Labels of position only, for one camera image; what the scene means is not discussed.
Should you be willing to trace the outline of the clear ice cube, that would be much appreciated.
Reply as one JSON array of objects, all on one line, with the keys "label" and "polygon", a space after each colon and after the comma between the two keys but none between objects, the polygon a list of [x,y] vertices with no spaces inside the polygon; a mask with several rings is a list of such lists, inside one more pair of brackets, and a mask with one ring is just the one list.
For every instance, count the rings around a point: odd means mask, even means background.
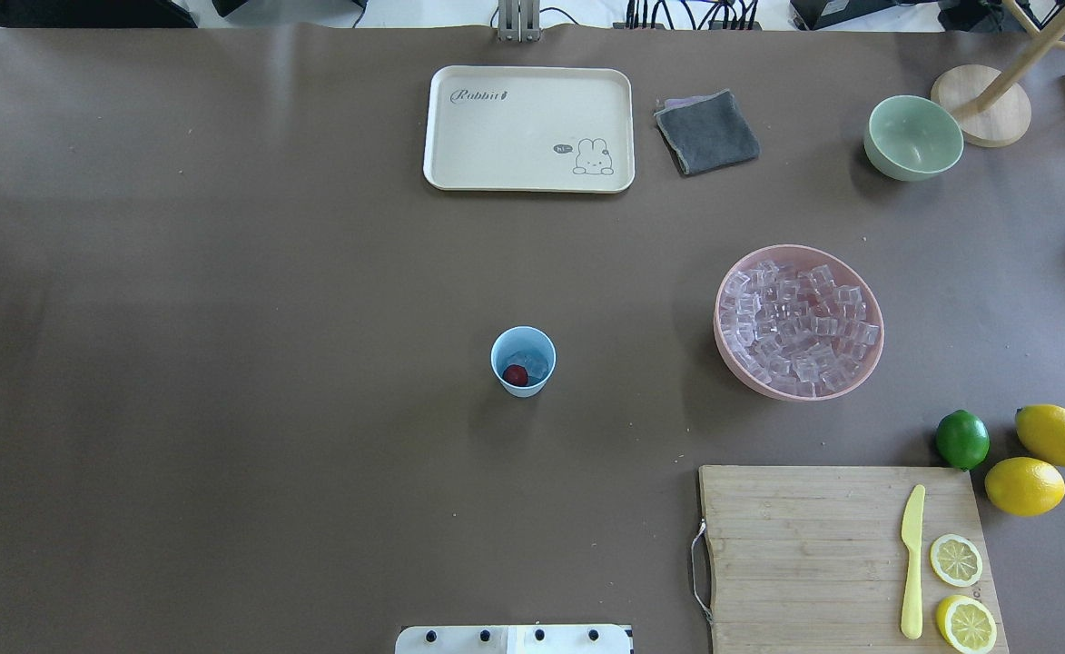
[{"label": "clear ice cube", "polygon": [[506,365],[523,369],[527,374],[527,386],[544,381],[550,373],[550,360],[541,351],[514,351],[508,357]]}]

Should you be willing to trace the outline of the red strawberry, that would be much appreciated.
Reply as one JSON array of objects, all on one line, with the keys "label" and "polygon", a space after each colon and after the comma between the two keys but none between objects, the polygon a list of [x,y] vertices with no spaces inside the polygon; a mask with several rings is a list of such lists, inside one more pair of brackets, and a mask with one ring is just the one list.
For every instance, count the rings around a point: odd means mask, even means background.
[{"label": "red strawberry", "polygon": [[529,385],[528,369],[519,364],[509,364],[503,370],[499,378],[507,385],[515,386],[515,388],[527,388]]}]

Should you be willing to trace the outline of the light blue plastic cup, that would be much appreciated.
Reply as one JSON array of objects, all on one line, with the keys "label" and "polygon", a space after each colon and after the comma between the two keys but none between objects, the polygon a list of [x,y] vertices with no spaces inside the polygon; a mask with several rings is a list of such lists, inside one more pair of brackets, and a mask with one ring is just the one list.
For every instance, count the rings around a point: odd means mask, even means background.
[{"label": "light blue plastic cup", "polygon": [[[499,378],[504,369],[507,367],[508,357],[514,351],[541,351],[550,360],[550,373],[544,381],[538,382],[537,385],[529,385],[527,388],[515,388],[515,386],[507,385]],[[544,388],[548,378],[552,377],[553,373],[556,372],[557,365],[557,351],[556,346],[548,336],[541,330],[532,326],[517,326],[506,330],[498,336],[494,343],[492,343],[492,348],[490,353],[490,363],[492,372],[495,373],[496,378],[499,380],[499,385],[511,394],[519,398],[528,398],[536,396],[541,389]]]}]

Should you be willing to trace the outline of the wooden cup tree stand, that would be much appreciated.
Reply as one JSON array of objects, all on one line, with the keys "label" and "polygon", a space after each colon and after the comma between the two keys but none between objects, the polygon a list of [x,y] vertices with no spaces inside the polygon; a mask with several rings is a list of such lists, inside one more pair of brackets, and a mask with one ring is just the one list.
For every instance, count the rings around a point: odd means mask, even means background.
[{"label": "wooden cup tree stand", "polygon": [[1065,50],[1065,6],[1047,24],[1035,26],[1015,1],[1002,5],[1029,35],[1021,53],[1002,71],[981,64],[956,66],[940,73],[931,89],[931,99],[958,124],[964,141],[988,148],[1022,138],[1030,128],[1031,104],[1019,80],[1050,49]]}]

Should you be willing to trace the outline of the cream rabbit tray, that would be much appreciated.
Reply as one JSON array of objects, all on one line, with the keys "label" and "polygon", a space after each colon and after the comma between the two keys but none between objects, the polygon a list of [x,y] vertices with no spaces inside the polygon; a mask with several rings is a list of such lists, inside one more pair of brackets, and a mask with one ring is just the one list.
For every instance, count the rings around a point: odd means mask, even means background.
[{"label": "cream rabbit tray", "polygon": [[634,131],[615,69],[450,65],[429,84],[423,173],[445,191],[619,193]]}]

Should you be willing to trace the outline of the grey folded cloth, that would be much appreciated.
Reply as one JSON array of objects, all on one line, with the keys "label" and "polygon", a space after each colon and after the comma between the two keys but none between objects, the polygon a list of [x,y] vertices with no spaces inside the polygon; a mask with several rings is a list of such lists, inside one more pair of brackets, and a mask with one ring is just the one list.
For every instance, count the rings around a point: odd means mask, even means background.
[{"label": "grey folded cloth", "polygon": [[743,164],[761,153],[759,141],[730,88],[665,100],[654,120],[684,175]]}]

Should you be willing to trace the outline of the wooden cutting board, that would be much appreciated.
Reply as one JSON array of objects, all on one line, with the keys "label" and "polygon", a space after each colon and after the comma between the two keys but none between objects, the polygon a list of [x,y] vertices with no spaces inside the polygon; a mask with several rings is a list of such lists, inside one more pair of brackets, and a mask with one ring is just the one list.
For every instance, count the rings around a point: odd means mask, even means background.
[{"label": "wooden cutting board", "polygon": [[[936,606],[955,592],[928,551],[954,533],[988,554],[971,476],[938,467],[702,465],[715,653],[948,653]],[[901,628],[902,516],[925,488],[922,635]]]}]

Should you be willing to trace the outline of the mint green bowl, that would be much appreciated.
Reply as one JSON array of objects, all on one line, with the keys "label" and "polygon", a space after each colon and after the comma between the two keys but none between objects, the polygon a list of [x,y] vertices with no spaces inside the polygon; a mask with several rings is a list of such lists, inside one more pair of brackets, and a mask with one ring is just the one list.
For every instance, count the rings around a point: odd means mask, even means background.
[{"label": "mint green bowl", "polygon": [[962,157],[964,138],[957,121],[939,104],[895,95],[870,112],[863,149],[878,171],[918,182],[950,170]]}]

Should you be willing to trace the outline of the yellow plastic knife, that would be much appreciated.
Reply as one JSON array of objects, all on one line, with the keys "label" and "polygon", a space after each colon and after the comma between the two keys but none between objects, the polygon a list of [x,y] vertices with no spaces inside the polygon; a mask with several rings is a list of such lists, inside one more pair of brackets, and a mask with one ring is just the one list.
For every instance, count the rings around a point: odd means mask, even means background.
[{"label": "yellow plastic knife", "polygon": [[914,485],[904,505],[899,539],[906,550],[904,593],[899,609],[899,630],[910,640],[922,636],[922,579],[921,550],[923,514],[925,514],[925,487]]}]

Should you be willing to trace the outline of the green lime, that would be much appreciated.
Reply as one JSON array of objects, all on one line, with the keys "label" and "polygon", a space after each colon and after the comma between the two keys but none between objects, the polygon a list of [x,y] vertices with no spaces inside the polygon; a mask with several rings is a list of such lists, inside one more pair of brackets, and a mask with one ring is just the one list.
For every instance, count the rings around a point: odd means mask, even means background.
[{"label": "green lime", "polygon": [[992,448],[992,435],[984,422],[967,410],[957,410],[936,426],[935,447],[943,459],[960,471],[984,463]]}]

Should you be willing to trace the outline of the lemon half slice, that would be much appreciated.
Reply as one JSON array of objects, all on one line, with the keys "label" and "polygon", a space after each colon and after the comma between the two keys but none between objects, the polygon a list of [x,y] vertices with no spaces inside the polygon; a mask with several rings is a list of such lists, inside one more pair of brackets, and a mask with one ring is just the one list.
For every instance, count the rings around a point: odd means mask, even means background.
[{"label": "lemon half slice", "polygon": [[969,588],[983,576],[984,558],[971,539],[954,533],[944,534],[932,542],[928,559],[934,574],[955,588]]},{"label": "lemon half slice", "polygon": [[936,605],[935,625],[957,653],[992,653],[1000,637],[992,611],[971,596],[944,596]]}]

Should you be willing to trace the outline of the whole yellow lemon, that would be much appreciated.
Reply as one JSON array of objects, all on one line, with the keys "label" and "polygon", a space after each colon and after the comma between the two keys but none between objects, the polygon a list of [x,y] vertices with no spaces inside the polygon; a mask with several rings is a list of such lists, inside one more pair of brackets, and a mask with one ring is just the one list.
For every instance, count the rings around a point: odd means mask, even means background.
[{"label": "whole yellow lemon", "polygon": [[1064,407],[1051,404],[1022,406],[1015,412],[1015,434],[1034,457],[1065,467]]},{"label": "whole yellow lemon", "polygon": [[1065,497],[1059,469],[1034,457],[1009,457],[994,464],[984,487],[992,504],[1012,516],[1042,516]]}]

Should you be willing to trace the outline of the black monitor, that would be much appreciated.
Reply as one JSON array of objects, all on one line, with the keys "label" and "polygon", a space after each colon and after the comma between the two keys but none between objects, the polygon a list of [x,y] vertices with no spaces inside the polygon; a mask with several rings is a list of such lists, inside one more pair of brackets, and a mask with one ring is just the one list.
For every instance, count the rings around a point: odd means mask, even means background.
[{"label": "black monitor", "polygon": [[0,1],[4,28],[195,28],[173,1]]}]

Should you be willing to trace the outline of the aluminium frame post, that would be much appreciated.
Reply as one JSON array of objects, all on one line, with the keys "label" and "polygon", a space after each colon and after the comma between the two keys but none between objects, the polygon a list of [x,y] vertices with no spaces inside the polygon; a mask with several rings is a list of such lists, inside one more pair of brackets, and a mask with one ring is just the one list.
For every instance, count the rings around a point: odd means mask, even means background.
[{"label": "aluminium frame post", "polygon": [[498,40],[535,43],[541,38],[539,0],[498,1]]}]

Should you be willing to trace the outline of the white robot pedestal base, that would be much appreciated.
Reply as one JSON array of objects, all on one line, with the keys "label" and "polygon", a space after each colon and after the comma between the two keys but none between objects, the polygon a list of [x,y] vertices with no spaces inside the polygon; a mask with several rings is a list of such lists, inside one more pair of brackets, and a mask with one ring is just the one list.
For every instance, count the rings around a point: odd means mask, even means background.
[{"label": "white robot pedestal base", "polygon": [[611,622],[569,624],[411,626],[400,631],[395,653],[633,653],[628,626]]}]

